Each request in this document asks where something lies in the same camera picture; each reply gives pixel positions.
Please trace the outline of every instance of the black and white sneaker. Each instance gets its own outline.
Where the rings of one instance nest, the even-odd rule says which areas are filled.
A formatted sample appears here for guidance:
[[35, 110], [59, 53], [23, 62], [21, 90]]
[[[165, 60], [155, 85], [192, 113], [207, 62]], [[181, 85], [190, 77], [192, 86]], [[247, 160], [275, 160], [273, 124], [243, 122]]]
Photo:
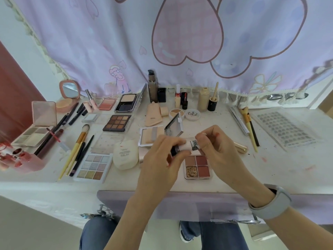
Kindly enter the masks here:
[[189, 243], [191, 241], [191, 239], [186, 239], [183, 232], [181, 231], [181, 223], [180, 222], [179, 222], [179, 235], [181, 237], [182, 242]]

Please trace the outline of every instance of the smartwatch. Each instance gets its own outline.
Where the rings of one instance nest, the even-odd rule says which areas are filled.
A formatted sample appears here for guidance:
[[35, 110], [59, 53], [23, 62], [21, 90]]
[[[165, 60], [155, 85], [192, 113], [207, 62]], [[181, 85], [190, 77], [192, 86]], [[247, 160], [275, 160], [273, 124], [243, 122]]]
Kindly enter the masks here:
[[267, 205], [255, 208], [249, 203], [250, 210], [254, 215], [261, 219], [272, 219], [281, 215], [290, 205], [291, 197], [285, 189], [271, 184], [264, 184], [274, 194], [274, 199]]

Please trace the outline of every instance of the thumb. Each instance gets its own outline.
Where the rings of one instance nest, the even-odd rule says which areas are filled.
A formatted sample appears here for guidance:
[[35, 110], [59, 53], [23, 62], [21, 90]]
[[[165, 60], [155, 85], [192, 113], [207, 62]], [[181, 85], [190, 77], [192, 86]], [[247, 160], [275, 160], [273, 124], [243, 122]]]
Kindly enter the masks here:
[[201, 148], [201, 150], [205, 153], [207, 158], [212, 158], [216, 154], [216, 150], [213, 147], [213, 144], [210, 142], [210, 139], [202, 133], [198, 133], [195, 138]]
[[181, 167], [181, 163], [185, 160], [186, 157], [191, 155], [191, 151], [184, 150], [180, 151], [172, 160], [171, 169], [178, 172]]

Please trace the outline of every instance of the person's left hand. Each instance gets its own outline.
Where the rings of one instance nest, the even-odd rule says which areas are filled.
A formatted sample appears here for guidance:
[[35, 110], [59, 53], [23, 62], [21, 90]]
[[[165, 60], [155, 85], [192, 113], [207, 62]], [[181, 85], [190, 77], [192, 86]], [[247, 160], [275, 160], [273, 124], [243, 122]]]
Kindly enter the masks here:
[[155, 208], [174, 185], [181, 163], [191, 151], [181, 151], [173, 158], [170, 151], [185, 143], [182, 138], [160, 135], [145, 155], [135, 194], [147, 205]]

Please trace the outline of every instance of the silver pen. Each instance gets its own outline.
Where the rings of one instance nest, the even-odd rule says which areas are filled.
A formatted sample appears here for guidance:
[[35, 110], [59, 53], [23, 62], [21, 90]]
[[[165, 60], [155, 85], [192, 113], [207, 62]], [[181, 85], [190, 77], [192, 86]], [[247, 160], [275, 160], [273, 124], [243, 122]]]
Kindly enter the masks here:
[[230, 113], [233, 116], [233, 118], [235, 118], [237, 124], [239, 125], [239, 127], [241, 128], [241, 130], [243, 131], [243, 133], [245, 135], [249, 135], [249, 130], [246, 127], [246, 125], [243, 123], [243, 121], [240, 119], [240, 117], [237, 115], [236, 110], [234, 107], [229, 107]]

